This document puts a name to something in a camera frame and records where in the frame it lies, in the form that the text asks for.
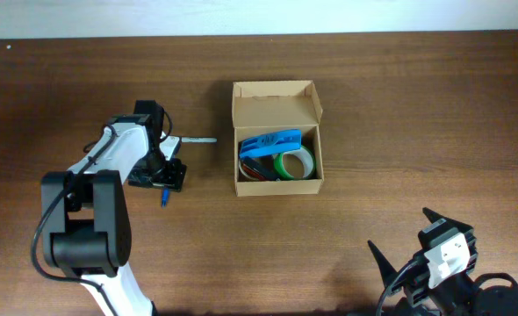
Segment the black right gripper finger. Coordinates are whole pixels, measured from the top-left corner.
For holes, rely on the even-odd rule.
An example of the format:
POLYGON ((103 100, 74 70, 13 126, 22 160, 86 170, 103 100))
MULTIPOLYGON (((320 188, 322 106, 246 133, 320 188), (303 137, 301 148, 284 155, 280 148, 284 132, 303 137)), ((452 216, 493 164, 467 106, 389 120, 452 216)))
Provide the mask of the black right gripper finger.
POLYGON ((372 241, 367 241, 367 243, 378 266, 383 285, 385 289, 388 290, 388 295, 395 295, 400 291, 400 284, 403 282, 403 277, 401 276, 398 280, 395 280, 395 278, 399 276, 399 272, 391 265, 372 241))
POLYGON ((442 223, 448 223, 450 220, 443 215, 439 214, 438 212, 435 212, 431 210, 430 208, 423 207, 422 213, 425 215, 425 217, 429 220, 431 224, 434 224, 435 222, 438 222, 439 224, 442 223))

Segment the blue pen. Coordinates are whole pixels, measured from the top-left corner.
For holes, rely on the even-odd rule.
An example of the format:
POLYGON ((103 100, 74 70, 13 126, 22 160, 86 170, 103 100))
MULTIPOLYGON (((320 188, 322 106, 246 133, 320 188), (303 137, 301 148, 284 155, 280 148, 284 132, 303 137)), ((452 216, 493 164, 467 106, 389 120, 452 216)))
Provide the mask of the blue pen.
POLYGON ((162 191, 161 207, 165 208, 169 202, 170 190, 164 189, 162 191))

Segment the black silver marker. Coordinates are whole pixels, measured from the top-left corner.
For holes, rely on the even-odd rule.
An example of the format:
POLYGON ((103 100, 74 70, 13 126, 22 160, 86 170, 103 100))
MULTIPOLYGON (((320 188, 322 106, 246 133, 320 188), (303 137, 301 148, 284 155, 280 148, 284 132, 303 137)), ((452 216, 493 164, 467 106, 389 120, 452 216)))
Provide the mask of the black silver marker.
POLYGON ((181 137, 182 143, 217 143, 216 138, 209 137, 181 137))

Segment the white tape roll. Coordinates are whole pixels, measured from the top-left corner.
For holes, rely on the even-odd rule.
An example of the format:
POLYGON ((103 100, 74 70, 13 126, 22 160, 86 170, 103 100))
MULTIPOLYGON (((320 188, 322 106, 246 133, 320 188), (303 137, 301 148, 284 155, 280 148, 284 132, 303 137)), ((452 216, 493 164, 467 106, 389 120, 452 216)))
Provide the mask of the white tape roll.
POLYGON ((247 179, 248 179, 248 180, 250 180, 250 181, 262 181, 262 179, 258 179, 258 177, 257 177, 257 175, 256 175, 256 174, 251 173, 251 172, 250 172, 246 167, 244 167, 244 166, 242 165, 241 160, 239 160, 239 161, 238 161, 238 163, 239 163, 239 166, 238 166, 239 171, 241 172, 241 174, 242 174, 245 178, 247 178, 247 179))

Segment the orange black stapler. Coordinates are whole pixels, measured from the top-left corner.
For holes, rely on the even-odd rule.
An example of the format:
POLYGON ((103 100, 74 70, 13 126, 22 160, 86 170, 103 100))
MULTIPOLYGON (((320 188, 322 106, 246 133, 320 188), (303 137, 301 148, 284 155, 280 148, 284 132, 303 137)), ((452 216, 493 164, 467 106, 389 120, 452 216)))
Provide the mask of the orange black stapler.
POLYGON ((251 173, 257 175, 258 179, 262 179, 263 181, 279 181, 280 177, 274 171, 267 169, 260 162, 256 160, 245 157, 241 160, 242 165, 246 167, 251 173))

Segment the blue plastic case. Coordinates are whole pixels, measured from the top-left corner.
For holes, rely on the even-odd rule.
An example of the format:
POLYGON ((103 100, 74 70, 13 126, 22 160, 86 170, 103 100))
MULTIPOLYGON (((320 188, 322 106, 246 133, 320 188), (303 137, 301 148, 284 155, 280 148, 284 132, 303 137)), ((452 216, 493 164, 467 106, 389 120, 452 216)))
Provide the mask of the blue plastic case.
POLYGON ((302 132, 289 129, 248 138, 241 143, 239 158, 257 158, 300 149, 302 132))

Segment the cardboard box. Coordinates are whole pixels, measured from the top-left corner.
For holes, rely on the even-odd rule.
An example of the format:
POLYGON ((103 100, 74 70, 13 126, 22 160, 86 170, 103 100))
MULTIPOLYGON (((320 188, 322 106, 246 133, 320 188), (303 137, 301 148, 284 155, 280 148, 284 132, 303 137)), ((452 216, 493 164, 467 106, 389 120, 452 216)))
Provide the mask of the cardboard box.
POLYGON ((323 108, 311 80, 235 82, 232 92, 234 188, 238 197, 317 194, 325 180, 320 141, 323 108), (315 169, 307 180, 251 181, 239 170, 241 143, 251 137, 288 129, 302 132, 315 169))

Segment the green tape roll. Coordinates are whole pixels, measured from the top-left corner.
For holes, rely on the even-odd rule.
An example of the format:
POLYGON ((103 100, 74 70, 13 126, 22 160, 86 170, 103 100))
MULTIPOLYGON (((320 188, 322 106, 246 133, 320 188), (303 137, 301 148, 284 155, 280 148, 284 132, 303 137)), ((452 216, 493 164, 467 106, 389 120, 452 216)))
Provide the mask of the green tape roll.
POLYGON ((274 157, 275 171, 285 180, 308 180, 313 176, 316 170, 316 161, 313 153, 306 147, 301 146, 299 149, 286 151, 276 154, 274 157), (302 177, 293 176, 284 166, 284 158, 294 156, 302 163, 304 174, 302 177))

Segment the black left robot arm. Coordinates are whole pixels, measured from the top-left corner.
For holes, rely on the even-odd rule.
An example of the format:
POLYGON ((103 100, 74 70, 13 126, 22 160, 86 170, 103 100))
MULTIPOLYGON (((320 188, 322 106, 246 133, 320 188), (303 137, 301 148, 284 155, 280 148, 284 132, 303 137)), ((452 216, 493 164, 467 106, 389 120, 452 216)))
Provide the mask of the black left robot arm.
POLYGON ((30 256, 46 279, 80 284, 106 315, 155 315, 129 264, 132 230, 125 185, 180 191, 187 167, 176 158, 181 140, 155 100, 111 117, 99 140, 65 171, 40 183, 42 215, 30 256))

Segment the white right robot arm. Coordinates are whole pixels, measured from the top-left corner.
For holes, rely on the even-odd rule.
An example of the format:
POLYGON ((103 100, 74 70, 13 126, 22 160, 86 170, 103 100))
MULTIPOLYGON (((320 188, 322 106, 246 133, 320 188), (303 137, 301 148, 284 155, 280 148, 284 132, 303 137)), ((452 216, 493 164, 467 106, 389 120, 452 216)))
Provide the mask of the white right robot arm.
POLYGON ((487 273, 476 279, 478 251, 474 228, 425 207, 430 225, 418 232, 421 250, 396 270, 378 247, 368 246, 378 265, 384 290, 376 315, 518 315, 518 283, 507 273, 487 273), (384 302, 405 294, 390 311, 384 302))

